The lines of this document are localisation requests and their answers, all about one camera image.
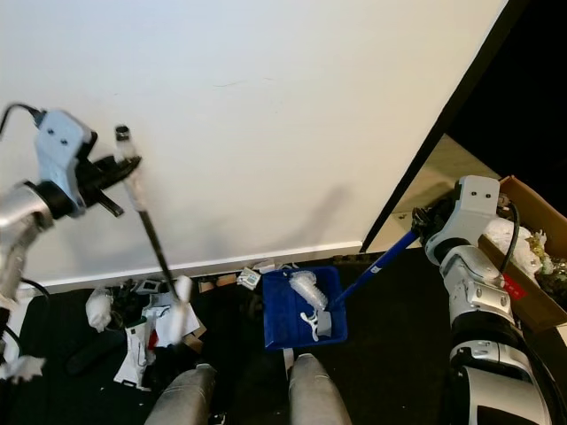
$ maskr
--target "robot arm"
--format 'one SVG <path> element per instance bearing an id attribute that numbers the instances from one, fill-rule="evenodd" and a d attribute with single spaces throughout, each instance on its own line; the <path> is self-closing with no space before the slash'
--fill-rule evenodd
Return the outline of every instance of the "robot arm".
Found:
<path id="1" fill-rule="evenodd" d="M 548 405 L 515 326 L 503 277 L 476 246 L 496 213 L 499 188 L 493 179 L 463 177 L 453 207 L 414 211 L 427 257 L 439 265 L 449 295 L 450 421 L 548 425 Z"/>
<path id="2" fill-rule="evenodd" d="M 95 204 L 121 215 L 123 210 L 103 190 L 125 179 L 140 163 L 139 157 L 116 162 L 112 156 L 91 163 L 88 155 L 97 134 L 63 111 L 13 104 L 4 113 L 0 134 L 14 107 L 30 112 L 39 130 L 35 150 L 41 180 L 21 183 L 0 196 L 0 338 L 9 311 L 17 305 L 27 250 L 37 236 L 54 220 L 80 217 Z"/>

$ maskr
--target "red label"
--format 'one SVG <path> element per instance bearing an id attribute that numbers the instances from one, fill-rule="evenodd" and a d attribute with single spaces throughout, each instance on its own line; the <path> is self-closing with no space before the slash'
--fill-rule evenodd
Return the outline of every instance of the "red label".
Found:
<path id="1" fill-rule="evenodd" d="M 527 295 L 525 290 L 507 274 L 504 275 L 504 289 L 508 292 L 510 297 L 515 300 L 521 299 Z"/>

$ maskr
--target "wall baseboard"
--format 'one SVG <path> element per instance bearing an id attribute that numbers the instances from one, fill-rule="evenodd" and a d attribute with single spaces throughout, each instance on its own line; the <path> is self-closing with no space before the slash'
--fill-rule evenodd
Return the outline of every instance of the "wall baseboard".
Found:
<path id="1" fill-rule="evenodd" d="M 207 274 L 221 274 L 241 270 L 243 267 L 251 267 L 265 259 L 273 259 L 276 264 L 285 264 L 314 259 L 328 259 L 336 255 L 356 254 L 361 248 L 361 245 L 361 241 L 329 243 L 325 245 L 297 248 L 294 250 L 264 252 L 262 254 L 243 257 L 174 264 L 170 267 L 174 275 L 186 274 L 188 276 L 202 276 Z M 94 274 L 79 278 L 44 281 L 40 283 L 47 288 L 49 293 L 56 294 L 59 292 L 67 292 L 69 290 L 118 285 L 129 278 L 145 279 L 159 276 L 159 268 L 150 267 L 144 269 L 124 270 L 117 273 Z M 35 290 L 25 284 L 22 284 L 18 291 L 19 298 L 32 297 L 34 294 Z"/>

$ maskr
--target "blue stick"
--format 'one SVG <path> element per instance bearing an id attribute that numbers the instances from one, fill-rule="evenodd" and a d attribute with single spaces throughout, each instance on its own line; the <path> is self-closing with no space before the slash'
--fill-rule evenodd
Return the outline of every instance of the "blue stick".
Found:
<path id="1" fill-rule="evenodd" d="M 398 254 L 409 247 L 416 239 L 417 235 L 411 230 L 408 231 L 396 244 L 380 256 L 372 265 L 366 269 L 366 271 L 359 276 L 359 278 L 346 290 L 331 301 L 328 311 L 332 310 L 335 305 L 338 305 L 345 301 L 353 292 L 359 289 L 364 283 L 370 280 L 376 275 L 381 269 L 390 263 L 393 259 L 398 257 Z"/>

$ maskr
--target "blue plastic bin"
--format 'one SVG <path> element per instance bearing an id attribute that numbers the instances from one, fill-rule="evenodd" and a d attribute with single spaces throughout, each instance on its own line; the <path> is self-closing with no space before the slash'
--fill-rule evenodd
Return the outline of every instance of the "blue plastic bin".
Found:
<path id="1" fill-rule="evenodd" d="M 290 286 L 292 273 L 308 270 L 317 276 L 317 288 L 335 299 L 341 292 L 338 271 L 335 267 L 307 267 L 276 270 L 262 276 L 264 295 L 264 344 L 269 350 L 282 348 L 308 347 L 341 343 L 346 340 L 345 304 L 336 305 L 330 312 L 332 324 L 330 337 L 320 336 L 319 342 L 313 340 L 311 327 L 299 314 L 313 314 L 313 307 Z"/>

